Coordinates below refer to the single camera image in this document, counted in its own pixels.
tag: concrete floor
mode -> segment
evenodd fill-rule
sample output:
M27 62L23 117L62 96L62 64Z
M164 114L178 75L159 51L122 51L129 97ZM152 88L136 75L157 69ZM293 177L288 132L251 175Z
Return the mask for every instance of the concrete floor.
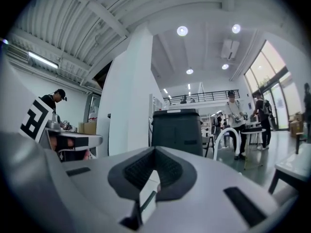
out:
M244 161L234 160L234 152L231 147L218 150L217 161L223 162L236 171L241 172L243 176L248 177L268 190L275 172L275 163L281 161L290 152L295 151L295 139L290 137L289 132L272 132L270 148L263 151L255 149L256 146L251 145L251 158L260 160L263 166L244 170ZM212 148L209 148L207 158L213 158ZM276 186L275 193L286 185L286 183L280 180Z

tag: white pillar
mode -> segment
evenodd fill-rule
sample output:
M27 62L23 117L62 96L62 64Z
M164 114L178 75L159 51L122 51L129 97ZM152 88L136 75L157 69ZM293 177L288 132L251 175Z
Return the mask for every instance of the white pillar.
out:
M103 143L96 147L96 157L108 156L108 135L110 119L107 117L112 111L112 104L116 97L116 91L119 89L119 80L121 77L120 67L124 63L126 51L117 56L108 71L104 88L101 96L101 102L99 104L96 134L103 137Z
M152 41L146 23L139 25L131 36L112 104L110 155L148 146Z

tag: metal railing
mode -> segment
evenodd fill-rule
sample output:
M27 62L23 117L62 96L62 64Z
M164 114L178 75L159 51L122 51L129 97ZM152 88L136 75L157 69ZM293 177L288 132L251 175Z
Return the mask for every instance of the metal railing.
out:
M213 91L205 93L196 93L189 95L181 95L171 98L165 98L164 100L170 101L170 105L183 104L183 103L195 103L195 102L207 102L216 100L228 99L228 91ZM235 97L240 98L239 90L233 90L235 92Z

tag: recessed light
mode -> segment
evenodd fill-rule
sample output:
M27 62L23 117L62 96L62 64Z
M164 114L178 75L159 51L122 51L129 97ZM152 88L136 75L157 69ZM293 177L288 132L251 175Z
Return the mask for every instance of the recessed light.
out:
M192 69L189 69L189 70L186 71L186 73L187 73L187 74L193 74L193 70L192 70Z
M178 29L177 29L177 34L179 36L185 36L186 34L188 34L188 29L185 27L185 26L180 26Z
M56 65L55 63L48 61L48 60L46 60L46 59L44 59L44 58L42 58L42 57L40 57L40 56L38 56L32 52L28 52L28 54L30 57L33 57L33 58L37 59L38 61L41 61L41 62L43 62L43 63L45 63L45 64L47 64L53 68L56 68L56 69L58 68L58 65Z
M228 64L224 64L223 67L222 67L223 70L226 70L226 69L228 69L228 68L229 68L229 65L228 65Z
M238 33L238 32L240 32L240 30L241 30L241 26L239 24L233 25L233 27L232 27L233 33Z

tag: ceiling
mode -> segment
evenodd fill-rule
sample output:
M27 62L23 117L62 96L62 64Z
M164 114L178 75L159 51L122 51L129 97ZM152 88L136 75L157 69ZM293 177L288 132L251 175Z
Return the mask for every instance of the ceiling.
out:
M59 65L37 61L15 65L51 75L84 91L101 92L92 79L126 50L131 32L148 22L155 35L152 72L160 88L198 83L211 76L232 77L245 61L258 31L267 31L301 46L299 31L278 0L33 0L17 19L9 43ZM233 35L233 24L242 30ZM176 34L187 26L185 37ZM240 46L230 68L220 58L224 39ZM186 75L191 67L192 75Z

